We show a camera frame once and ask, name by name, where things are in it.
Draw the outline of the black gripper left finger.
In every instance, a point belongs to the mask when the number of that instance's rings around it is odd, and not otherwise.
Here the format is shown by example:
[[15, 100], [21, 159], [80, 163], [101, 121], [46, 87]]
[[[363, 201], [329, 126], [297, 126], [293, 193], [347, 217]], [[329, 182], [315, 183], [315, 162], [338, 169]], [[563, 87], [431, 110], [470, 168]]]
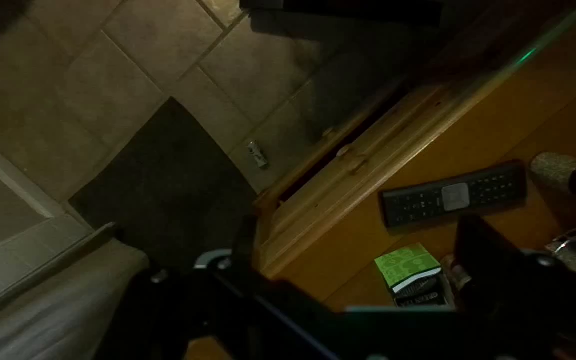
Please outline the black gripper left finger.
[[199, 329], [234, 360], [340, 360], [336, 316], [286, 280], [268, 280], [231, 250], [194, 264]]

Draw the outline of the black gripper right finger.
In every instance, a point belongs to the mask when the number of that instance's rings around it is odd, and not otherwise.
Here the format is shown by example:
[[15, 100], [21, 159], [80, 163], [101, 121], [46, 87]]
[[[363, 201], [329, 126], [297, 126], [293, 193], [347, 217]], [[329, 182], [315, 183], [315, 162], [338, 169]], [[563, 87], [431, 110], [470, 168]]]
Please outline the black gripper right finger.
[[556, 325], [558, 291], [565, 268], [542, 251], [515, 247], [479, 215], [461, 215], [454, 260], [468, 281], [464, 311], [476, 321], [486, 350], [514, 360], [565, 356]]

